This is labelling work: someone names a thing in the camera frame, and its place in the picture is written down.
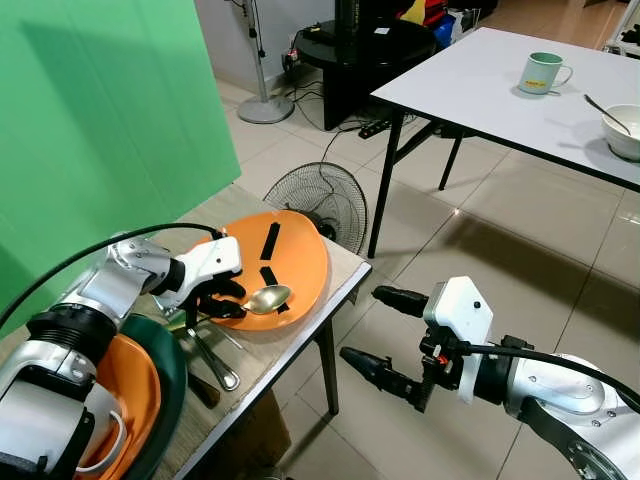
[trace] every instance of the lamp base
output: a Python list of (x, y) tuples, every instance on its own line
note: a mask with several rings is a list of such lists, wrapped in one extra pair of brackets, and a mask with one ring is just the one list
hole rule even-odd
[(285, 97), (273, 95), (264, 103), (253, 97), (240, 104), (238, 117), (250, 123), (277, 123), (291, 115), (293, 108), (293, 102)]

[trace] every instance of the white wall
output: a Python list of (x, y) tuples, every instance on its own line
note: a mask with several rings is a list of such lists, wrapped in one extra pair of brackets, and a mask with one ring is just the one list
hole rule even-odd
[[(289, 36), (315, 22), (333, 19), (335, 0), (256, 0), (267, 56), (262, 59), (268, 83), (282, 74), (281, 53)], [(246, 19), (225, 0), (196, 0), (209, 57), (217, 76), (257, 91)]]

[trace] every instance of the green mug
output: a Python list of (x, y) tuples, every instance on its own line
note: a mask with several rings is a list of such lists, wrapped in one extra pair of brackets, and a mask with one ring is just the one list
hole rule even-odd
[[(569, 75), (564, 80), (553, 83), (560, 68), (568, 69)], [(551, 88), (567, 83), (572, 75), (573, 69), (562, 65), (562, 57), (553, 53), (535, 52), (529, 55), (518, 88), (523, 92), (544, 95)]]

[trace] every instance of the green screen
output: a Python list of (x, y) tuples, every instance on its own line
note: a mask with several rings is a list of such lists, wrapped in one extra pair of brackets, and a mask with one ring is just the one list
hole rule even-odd
[(0, 162), (0, 309), (78, 249), (173, 221), (231, 183), (240, 168), (193, 2), (1, 2)]

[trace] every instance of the robotic hand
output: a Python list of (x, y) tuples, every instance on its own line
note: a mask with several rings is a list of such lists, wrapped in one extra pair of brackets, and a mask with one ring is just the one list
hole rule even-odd
[(104, 440), (95, 438), (88, 400), (96, 366), (138, 296), (151, 293), (193, 316), (198, 299), (216, 316), (244, 314), (233, 302), (202, 300), (214, 292), (244, 296), (230, 280), (242, 270), (238, 242), (216, 237), (175, 258), (140, 237), (113, 243), (98, 266), (27, 322), (29, 339), (0, 367), (0, 478), (66, 480), (81, 471)]
[(386, 286), (373, 296), (427, 324), (419, 382), (393, 370), (389, 357), (341, 349), (340, 356), (378, 389), (420, 412), (435, 385), (457, 390), (469, 404), (474, 396), (502, 404), (564, 455), (581, 478), (640, 479), (640, 403), (629, 387), (585, 360), (534, 352), (509, 335), (500, 347), (486, 345), (493, 314), (468, 277), (439, 283), (430, 298)]

